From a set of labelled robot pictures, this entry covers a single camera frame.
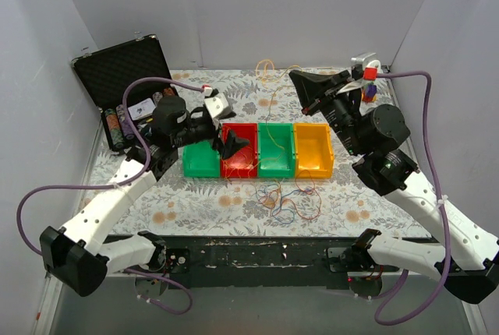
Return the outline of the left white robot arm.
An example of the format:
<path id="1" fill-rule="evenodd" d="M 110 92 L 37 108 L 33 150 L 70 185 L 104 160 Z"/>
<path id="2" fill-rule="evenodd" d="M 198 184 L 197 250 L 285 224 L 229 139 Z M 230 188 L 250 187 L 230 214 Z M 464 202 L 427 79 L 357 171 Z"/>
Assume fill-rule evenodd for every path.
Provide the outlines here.
<path id="1" fill-rule="evenodd" d="M 47 227 L 40 236 L 46 270 L 79 296 L 92 294 L 107 275 L 132 266 L 151 273 L 165 268 L 165 241 L 149 231 L 117 242 L 105 240 L 122 215 L 178 160 L 181 147 L 207 141 L 228 159 L 248 146 L 248 139 L 230 132 L 223 136 L 221 120 L 235 117 L 223 93 L 205 97 L 203 106 L 187 111 L 177 96 L 164 97 L 151 122 L 140 131 L 145 146 L 135 146 L 110 181 L 77 215 L 59 229 Z"/>

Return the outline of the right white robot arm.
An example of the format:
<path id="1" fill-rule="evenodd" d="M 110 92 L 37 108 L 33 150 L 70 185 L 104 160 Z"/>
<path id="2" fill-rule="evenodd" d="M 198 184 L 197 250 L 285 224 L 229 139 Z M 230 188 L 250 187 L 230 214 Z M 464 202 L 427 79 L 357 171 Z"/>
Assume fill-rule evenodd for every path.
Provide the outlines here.
<path id="1" fill-rule="evenodd" d="M 365 230 L 337 258 L 343 271 L 396 266 L 436 281 L 470 304 L 479 304 L 498 287 L 498 238 L 459 211 L 400 150 L 410 135 L 402 112 L 381 104 L 360 110 L 360 81 L 377 70 L 354 67 L 333 76 L 292 70 L 302 113 L 320 112 L 343 147 L 360 159 L 352 168 L 360 181 L 423 226 L 437 244 L 407 242 Z"/>

